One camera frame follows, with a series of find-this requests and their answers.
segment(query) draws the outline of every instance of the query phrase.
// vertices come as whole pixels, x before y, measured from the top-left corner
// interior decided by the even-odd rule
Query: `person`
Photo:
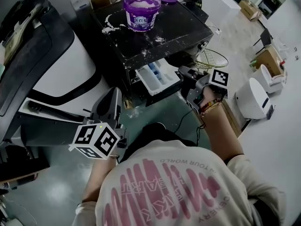
[[[252,167],[209,87],[200,107],[211,151],[143,128],[120,164],[95,160],[73,226],[283,224],[284,193]]]

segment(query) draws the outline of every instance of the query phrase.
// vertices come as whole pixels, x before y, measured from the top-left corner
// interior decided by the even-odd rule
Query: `beaded bracelet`
[[[209,101],[207,104],[205,104],[202,108],[201,108],[201,113],[204,113],[206,110],[208,110],[211,106],[213,106],[214,104],[219,103],[221,100],[220,99],[214,99],[213,101]]]

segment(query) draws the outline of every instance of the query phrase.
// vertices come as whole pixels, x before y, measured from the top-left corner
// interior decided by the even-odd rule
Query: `machine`
[[[17,2],[0,41],[0,148],[69,144],[109,89],[99,68],[47,0]]]

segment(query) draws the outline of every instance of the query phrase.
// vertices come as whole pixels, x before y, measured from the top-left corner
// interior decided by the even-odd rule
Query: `table surface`
[[[127,27],[123,2],[94,12],[101,30],[110,25],[118,28],[104,33],[126,70],[141,66],[210,40],[212,31],[184,5],[162,4],[154,27],[147,32],[134,32]]]

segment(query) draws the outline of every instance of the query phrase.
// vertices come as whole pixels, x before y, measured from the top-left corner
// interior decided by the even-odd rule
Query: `hand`
[[[203,91],[204,99],[200,103],[200,108],[202,108],[204,105],[206,105],[208,102],[213,101],[216,99],[216,96],[212,89],[210,89],[209,86],[206,86]]]

